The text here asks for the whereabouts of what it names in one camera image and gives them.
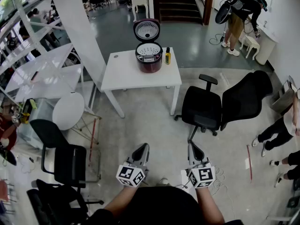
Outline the person's black shirt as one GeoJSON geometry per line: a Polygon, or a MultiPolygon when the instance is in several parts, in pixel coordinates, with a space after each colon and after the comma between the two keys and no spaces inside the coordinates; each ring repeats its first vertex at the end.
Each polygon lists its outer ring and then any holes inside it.
{"type": "MultiPolygon", "coordinates": [[[[140,187],[119,216],[98,209],[83,225],[206,225],[197,199],[177,187],[140,187]]],[[[244,225],[240,219],[222,225],[244,225]]]]}

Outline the white cylindrical bin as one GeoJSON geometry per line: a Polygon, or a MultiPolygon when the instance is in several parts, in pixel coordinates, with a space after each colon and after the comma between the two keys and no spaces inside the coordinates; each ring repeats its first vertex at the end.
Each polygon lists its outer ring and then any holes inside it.
{"type": "Polygon", "coordinates": [[[277,43],[278,39],[274,35],[274,33],[267,28],[262,28],[260,30],[260,37],[258,38],[260,51],[255,57],[257,63],[259,63],[262,66],[265,65],[277,43]]]}

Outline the brown cardboard box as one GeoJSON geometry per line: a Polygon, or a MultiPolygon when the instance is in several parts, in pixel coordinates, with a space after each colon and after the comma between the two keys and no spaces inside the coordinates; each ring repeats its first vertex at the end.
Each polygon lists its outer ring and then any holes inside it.
{"type": "Polygon", "coordinates": [[[270,107],[272,110],[279,114],[283,114],[293,103],[293,96],[295,91],[297,91],[294,83],[288,79],[281,86],[281,88],[275,92],[275,94],[270,99],[270,107]]]}

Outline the white ornate stool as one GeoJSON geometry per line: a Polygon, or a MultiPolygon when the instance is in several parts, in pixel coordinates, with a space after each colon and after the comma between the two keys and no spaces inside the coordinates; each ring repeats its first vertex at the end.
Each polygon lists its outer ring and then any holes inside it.
{"type": "Polygon", "coordinates": [[[241,40],[241,46],[240,46],[240,50],[242,50],[244,44],[247,43],[247,54],[246,54],[246,59],[248,58],[250,52],[252,49],[256,49],[256,52],[254,53],[252,60],[255,60],[256,55],[259,53],[260,51],[260,45],[258,44],[258,42],[250,36],[245,35],[242,40],[241,40]]]}

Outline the yellow box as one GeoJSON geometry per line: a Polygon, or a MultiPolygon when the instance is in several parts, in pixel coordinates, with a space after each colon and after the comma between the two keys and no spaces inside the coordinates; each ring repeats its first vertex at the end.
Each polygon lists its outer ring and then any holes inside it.
{"type": "Polygon", "coordinates": [[[28,124],[31,112],[35,109],[37,109],[35,100],[33,98],[27,99],[21,112],[21,123],[28,124]]]}

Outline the person's left forearm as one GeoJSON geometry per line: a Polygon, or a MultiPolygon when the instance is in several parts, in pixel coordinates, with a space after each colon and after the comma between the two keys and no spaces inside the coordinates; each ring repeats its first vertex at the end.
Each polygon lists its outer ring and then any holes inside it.
{"type": "Polygon", "coordinates": [[[138,187],[125,186],[105,207],[115,218],[119,217],[134,197],[138,187]]]}

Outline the white long desk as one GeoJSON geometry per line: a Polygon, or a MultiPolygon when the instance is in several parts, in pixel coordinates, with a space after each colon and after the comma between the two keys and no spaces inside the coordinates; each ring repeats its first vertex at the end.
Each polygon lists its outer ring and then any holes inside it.
{"type": "Polygon", "coordinates": [[[28,98],[60,98],[75,91],[82,65],[66,66],[73,48],[69,43],[21,65],[10,78],[5,92],[15,102],[22,102],[28,98]]]}

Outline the white square table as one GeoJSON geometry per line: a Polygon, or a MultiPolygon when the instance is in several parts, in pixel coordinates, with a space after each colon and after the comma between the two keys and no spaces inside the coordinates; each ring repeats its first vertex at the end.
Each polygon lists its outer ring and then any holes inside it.
{"type": "Polygon", "coordinates": [[[174,87],[172,105],[170,108],[170,115],[174,115],[182,81],[172,47],[170,48],[170,52],[171,63],[169,65],[162,63],[161,69],[155,73],[144,73],[139,69],[134,50],[110,54],[101,85],[101,91],[106,94],[121,118],[124,118],[125,114],[113,95],[113,90],[164,86],[174,87]]]}

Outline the black swivel chair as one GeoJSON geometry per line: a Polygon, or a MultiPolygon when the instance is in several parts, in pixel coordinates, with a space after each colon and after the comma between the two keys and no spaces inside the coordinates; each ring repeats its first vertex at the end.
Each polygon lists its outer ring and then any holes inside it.
{"type": "Polygon", "coordinates": [[[39,225],[81,225],[88,218],[88,205],[104,201],[86,201],[78,190],[68,185],[49,184],[40,179],[27,191],[39,225]]]}

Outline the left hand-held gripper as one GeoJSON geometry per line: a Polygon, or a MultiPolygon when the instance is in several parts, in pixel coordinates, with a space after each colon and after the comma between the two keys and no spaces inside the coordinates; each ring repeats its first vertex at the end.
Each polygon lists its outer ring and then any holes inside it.
{"type": "Polygon", "coordinates": [[[148,186],[146,177],[149,170],[146,165],[149,154],[149,144],[143,143],[132,153],[132,159],[128,157],[122,165],[119,165],[116,173],[119,183],[127,187],[139,187],[141,184],[148,186]]]}

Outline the round white side table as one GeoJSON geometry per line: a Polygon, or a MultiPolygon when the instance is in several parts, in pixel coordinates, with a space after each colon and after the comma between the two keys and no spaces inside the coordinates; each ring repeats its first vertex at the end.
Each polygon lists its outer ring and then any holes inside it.
{"type": "Polygon", "coordinates": [[[99,144],[95,129],[101,117],[87,109],[84,97],[78,92],[71,92],[60,98],[54,106],[52,121],[61,131],[72,130],[91,144],[99,144]]]}

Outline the white perforated steamer tray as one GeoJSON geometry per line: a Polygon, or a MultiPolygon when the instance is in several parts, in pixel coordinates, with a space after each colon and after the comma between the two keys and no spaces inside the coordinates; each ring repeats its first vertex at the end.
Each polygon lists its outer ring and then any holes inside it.
{"type": "Polygon", "coordinates": [[[156,55],[161,53],[161,46],[156,43],[143,43],[137,47],[136,52],[141,56],[156,55]]]}

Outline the black mesh office chair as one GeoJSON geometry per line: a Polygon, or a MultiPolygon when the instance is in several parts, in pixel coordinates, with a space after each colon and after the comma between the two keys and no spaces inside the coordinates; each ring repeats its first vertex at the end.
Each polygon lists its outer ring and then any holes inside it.
{"type": "Polygon", "coordinates": [[[174,120],[193,125],[194,131],[210,130],[217,136],[218,130],[224,130],[227,123],[257,117],[262,109],[262,100],[272,94],[273,87],[268,74],[264,71],[248,73],[240,82],[227,89],[222,96],[212,92],[211,86],[217,85],[217,79],[200,74],[206,88],[190,86],[185,94],[181,114],[174,120]]]}

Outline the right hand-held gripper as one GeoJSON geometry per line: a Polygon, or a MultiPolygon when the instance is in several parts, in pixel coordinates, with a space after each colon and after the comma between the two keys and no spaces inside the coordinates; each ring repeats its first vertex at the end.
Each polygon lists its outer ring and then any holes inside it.
{"type": "Polygon", "coordinates": [[[188,167],[181,171],[182,188],[206,188],[215,181],[215,167],[204,152],[188,141],[188,167]]]}

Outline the black metal-frame chair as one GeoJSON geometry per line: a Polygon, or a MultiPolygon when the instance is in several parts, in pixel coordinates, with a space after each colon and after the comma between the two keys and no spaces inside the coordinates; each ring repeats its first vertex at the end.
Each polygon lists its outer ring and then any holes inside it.
{"type": "Polygon", "coordinates": [[[30,125],[43,144],[41,169],[43,172],[54,175],[55,181],[76,188],[85,188],[87,183],[98,183],[101,179],[99,150],[94,150],[98,155],[96,178],[86,179],[87,149],[83,146],[70,144],[58,126],[49,120],[36,119],[30,125]],[[54,149],[54,171],[45,168],[46,151],[54,149]]]}

